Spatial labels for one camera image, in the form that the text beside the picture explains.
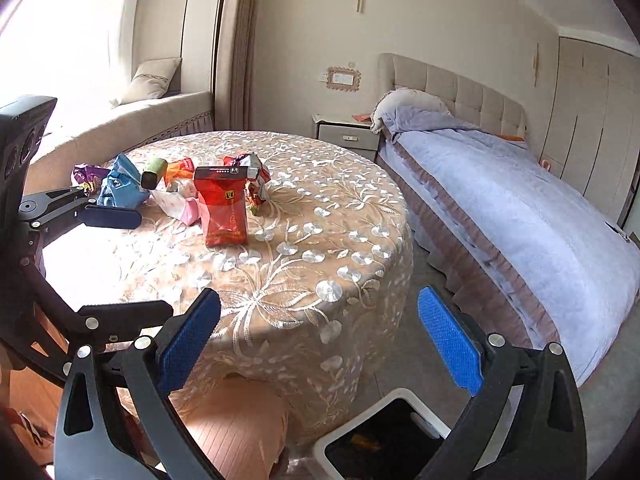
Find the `green cylindrical tube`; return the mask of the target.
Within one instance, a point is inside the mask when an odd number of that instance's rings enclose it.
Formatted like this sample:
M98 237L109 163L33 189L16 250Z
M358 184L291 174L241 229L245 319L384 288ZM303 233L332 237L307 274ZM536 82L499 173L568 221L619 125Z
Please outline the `green cylindrical tube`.
M146 190L153 191L157 188L158 182L163 180L168 167L168 161L163 158L153 159L143 170L140 185Z

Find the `white bedside nightstand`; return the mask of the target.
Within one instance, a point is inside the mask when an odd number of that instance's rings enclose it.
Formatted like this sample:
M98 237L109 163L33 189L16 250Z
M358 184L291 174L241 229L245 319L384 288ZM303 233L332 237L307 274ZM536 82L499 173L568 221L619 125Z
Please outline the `white bedside nightstand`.
M316 139L375 161L380 137L367 122L357 122L352 116L327 114L313 114L312 120Z

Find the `framed wall switch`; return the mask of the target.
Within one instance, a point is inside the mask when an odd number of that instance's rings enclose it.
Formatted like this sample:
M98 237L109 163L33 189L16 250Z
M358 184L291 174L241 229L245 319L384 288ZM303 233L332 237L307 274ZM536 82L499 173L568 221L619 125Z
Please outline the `framed wall switch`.
M332 66L326 71L326 88L330 90L357 92L360 81L361 73L356 68Z

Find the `orange label plastic bottle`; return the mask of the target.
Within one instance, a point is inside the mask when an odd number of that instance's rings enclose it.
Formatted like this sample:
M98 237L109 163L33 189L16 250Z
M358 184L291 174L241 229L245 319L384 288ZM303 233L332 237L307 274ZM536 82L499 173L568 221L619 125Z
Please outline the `orange label plastic bottle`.
M190 157L185 157L174 162L168 162L164 174L166 188L176 179L193 179L195 167Z

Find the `purple snack wrapper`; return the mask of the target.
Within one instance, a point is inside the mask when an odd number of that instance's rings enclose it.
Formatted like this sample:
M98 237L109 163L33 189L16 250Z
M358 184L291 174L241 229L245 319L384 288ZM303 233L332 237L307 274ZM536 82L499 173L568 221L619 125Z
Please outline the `purple snack wrapper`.
M70 180L73 185L81 186L89 195L94 195L100 192L102 181L109 173L110 170L101 166L79 164L74 166Z

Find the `blue crumpled plastic bag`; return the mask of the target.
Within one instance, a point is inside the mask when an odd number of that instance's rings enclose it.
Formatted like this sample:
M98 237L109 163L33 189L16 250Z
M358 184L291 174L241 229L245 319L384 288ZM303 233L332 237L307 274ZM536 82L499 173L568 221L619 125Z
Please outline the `blue crumpled plastic bag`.
M96 203L103 207L136 209L150 196L141 186L141 174L126 154L118 154L103 179Z

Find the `grey bed pillow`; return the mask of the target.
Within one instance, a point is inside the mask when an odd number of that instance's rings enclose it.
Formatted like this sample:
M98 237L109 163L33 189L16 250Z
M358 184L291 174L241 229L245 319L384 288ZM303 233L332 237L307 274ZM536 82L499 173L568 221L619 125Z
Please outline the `grey bed pillow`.
M427 112L437 112L450 115L450 109L438 96L426 93L421 90L409 88L397 88L387 91L376 103L371 113L372 132L378 132L383 127L382 116L384 113L393 112L397 107L415 107L418 110Z

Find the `white trash bin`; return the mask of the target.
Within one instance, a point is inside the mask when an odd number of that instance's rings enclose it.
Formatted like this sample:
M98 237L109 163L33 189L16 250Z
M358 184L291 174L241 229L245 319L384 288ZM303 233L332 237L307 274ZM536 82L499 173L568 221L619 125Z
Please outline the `white trash bin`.
M414 479L450 428L407 388L397 388L312 448L317 479Z

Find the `bed with blue duvet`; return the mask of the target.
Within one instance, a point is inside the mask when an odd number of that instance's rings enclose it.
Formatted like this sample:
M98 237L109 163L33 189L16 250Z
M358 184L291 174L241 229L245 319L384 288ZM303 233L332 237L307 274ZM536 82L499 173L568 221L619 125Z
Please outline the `bed with blue duvet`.
M639 295L639 249L523 143L450 114L373 115L382 156L454 233L516 312L527 342L594 374Z

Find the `beige throw pillow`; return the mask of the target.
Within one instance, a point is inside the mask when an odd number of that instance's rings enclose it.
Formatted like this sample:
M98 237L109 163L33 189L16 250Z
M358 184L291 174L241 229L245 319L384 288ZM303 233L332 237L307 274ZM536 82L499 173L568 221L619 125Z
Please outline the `beige throw pillow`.
M181 58L157 58L143 62L117 104L161 98L168 91L180 64Z

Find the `beige tufted headboard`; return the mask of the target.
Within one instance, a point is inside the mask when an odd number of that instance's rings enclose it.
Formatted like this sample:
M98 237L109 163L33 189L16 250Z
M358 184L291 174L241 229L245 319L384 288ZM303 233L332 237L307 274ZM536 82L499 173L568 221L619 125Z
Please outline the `beige tufted headboard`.
M378 93L408 88L437 96L457 118L482 130L526 138L524 108L502 93L450 70L395 53L378 56Z

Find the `beige wardrobe doors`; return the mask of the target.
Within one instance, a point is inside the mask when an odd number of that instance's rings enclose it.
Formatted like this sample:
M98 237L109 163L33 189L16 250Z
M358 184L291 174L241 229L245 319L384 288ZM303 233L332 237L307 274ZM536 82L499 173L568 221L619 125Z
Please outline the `beige wardrobe doors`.
M639 185L639 59L584 40L559 41L558 78L541 158L622 226Z

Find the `red snack bag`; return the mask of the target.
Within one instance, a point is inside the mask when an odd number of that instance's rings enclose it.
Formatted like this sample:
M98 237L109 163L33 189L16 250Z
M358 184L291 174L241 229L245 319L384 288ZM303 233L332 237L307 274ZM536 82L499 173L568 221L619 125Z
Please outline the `red snack bag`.
M245 167L247 173L245 191L250 212L257 216L268 200L267 183L271 180L268 167L255 153L224 156L224 166Z

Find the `orange item on nightstand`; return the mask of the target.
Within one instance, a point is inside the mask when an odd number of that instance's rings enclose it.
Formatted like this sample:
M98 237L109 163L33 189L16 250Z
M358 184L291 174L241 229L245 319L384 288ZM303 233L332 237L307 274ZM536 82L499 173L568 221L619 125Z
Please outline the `orange item on nightstand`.
M360 124L370 124L371 117L369 114L352 115L352 119Z

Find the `pink crumpled wrapper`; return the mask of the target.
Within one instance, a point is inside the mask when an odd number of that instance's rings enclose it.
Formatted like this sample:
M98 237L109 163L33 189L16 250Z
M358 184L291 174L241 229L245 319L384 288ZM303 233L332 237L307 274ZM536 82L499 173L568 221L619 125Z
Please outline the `pink crumpled wrapper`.
M201 220L198 189L192 179L171 180L164 188L151 191L151 196L164 214L185 226L193 226Z

